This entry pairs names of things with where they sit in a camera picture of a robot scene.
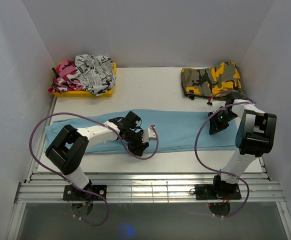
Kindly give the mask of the light blue trousers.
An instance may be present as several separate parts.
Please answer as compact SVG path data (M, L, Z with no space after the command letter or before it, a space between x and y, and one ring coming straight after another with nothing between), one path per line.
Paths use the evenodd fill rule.
M187 152L195 149L195 138L205 120L208 112L191 111L160 111L150 109L131 110L141 120L142 129L155 125L158 133L157 153ZM89 116L90 119L105 123L109 119L125 117L128 111L112 112L99 116ZM96 126L95 123L82 118L68 118L54 121L52 125L45 127L46 140L44 150L52 143L63 126L72 125L74 128L86 128ZM231 120L229 126L216 134L210 135L210 124L207 123L199 135L197 142L198 151L226 151L235 150L238 127L235 120ZM124 154L127 153L120 140L107 141L87 148L87 154Z

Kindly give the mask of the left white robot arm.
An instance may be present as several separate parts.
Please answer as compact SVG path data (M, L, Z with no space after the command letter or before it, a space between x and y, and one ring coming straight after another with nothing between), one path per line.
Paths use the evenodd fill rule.
M102 125L75 128L65 125L48 146L46 157L75 185L74 194L81 200L91 196L92 183L80 167L86 150L92 146L122 138L133 155L142 157L155 137L152 128L138 126L141 118L129 111L125 117L109 119Z

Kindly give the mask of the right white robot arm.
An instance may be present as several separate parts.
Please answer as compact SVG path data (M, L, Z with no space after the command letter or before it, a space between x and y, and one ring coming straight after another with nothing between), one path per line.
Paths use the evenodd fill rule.
M248 102L238 93L229 93L225 97L230 107L217 112L214 108L208 113L209 134L214 135L225 130L229 122L240 118L235 137L236 150L225 167L213 178L211 193L218 199L229 198L239 193L239 177L247 167L263 154L268 154L274 145L277 116L264 112Z

